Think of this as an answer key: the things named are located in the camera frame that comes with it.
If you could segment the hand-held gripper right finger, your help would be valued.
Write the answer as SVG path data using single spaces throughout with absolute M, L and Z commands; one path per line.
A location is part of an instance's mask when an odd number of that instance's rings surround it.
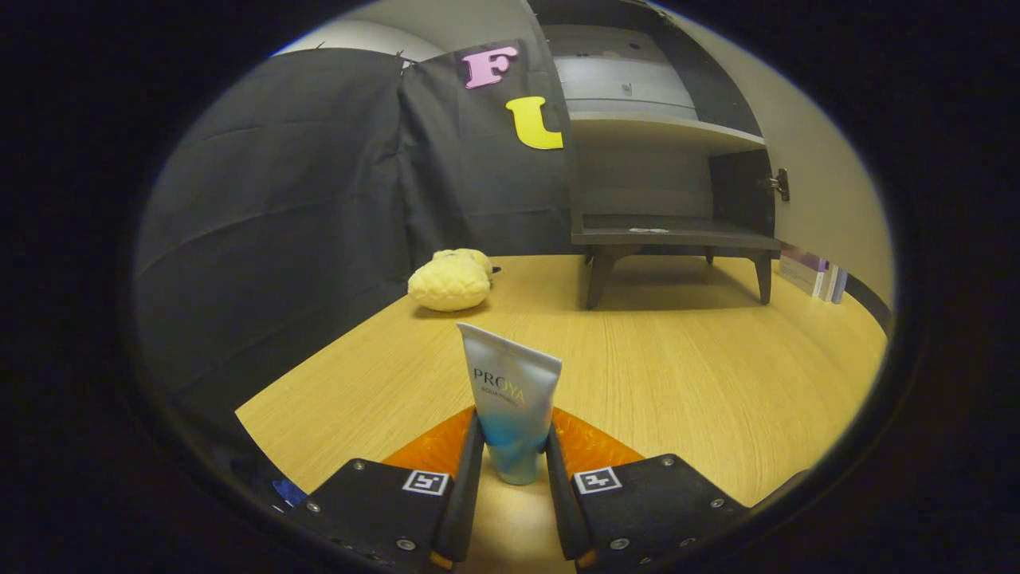
M 642 455 L 561 408 L 545 454 L 559 541 L 579 572 L 681 567 L 751 512 L 679 455 Z

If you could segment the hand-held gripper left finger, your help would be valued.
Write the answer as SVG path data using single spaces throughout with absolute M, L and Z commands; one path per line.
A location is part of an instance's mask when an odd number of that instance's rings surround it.
M 347 461 L 291 517 L 357 572 L 452 572 L 469 554 L 482 450 L 465 408 L 381 462 Z

